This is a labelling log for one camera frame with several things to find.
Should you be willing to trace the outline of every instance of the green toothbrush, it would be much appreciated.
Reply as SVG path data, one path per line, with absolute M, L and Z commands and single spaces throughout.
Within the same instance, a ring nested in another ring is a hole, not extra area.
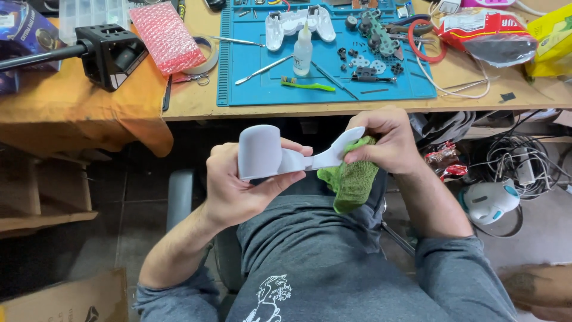
M 318 84 L 318 83 L 309 84 L 309 85 L 296 84 L 295 78 L 287 77 L 287 76 L 282 76 L 280 78 L 280 84 L 286 85 L 286 86 L 298 87 L 298 88 L 323 89 L 325 91 L 335 91 L 336 90 L 335 87 L 326 86 L 326 85 L 322 85 L 322 84 Z

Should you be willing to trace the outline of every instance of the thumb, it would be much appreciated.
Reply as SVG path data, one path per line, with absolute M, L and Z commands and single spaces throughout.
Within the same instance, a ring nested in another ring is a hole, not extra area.
M 379 164 L 383 155 L 383 147 L 379 145 L 365 145 L 348 152 L 344 157 L 344 162 L 350 164 L 356 161 L 370 161 Z
M 302 180 L 304 177 L 306 177 L 306 172 L 304 171 L 279 174 L 268 178 L 263 183 L 252 188 L 251 192 L 269 198 L 270 200 L 268 202 L 270 202 L 282 191 L 286 190 L 286 188 L 291 186 L 293 183 Z

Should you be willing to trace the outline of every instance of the hand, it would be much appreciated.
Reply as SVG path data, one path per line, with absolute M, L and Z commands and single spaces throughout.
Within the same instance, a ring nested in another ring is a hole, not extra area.
M 304 156 L 313 153 L 311 147 L 286 139 L 281 142 L 283 148 L 298 151 Z M 304 171 L 286 173 L 254 186 L 239 179 L 238 155 L 238 143 L 225 143 L 213 147 L 206 160 L 206 201 L 203 213 L 221 228 L 238 225 L 260 214 L 282 191 L 306 176 Z
M 382 138 L 374 146 L 362 146 L 345 155 L 352 163 L 366 160 L 393 174 L 409 174 L 423 159 L 417 152 L 409 117 L 404 109 L 388 105 L 374 111 L 364 111 L 351 118 L 346 130 L 366 127 L 366 133 L 380 133 Z

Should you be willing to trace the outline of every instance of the orange cloth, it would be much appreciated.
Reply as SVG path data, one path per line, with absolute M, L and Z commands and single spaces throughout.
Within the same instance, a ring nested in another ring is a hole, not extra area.
M 19 93 L 0 96 L 0 142 L 48 156 L 83 148 L 119 151 L 140 140 L 165 156 L 173 146 L 161 118 L 166 84 L 150 55 L 113 93 L 89 81 L 79 58 L 63 60 L 57 73 L 23 72 Z

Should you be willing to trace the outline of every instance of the pink bubble wrap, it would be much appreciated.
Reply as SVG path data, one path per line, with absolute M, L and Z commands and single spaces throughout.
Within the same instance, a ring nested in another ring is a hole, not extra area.
M 164 76 L 206 61 L 171 2 L 131 9 L 129 15 Z

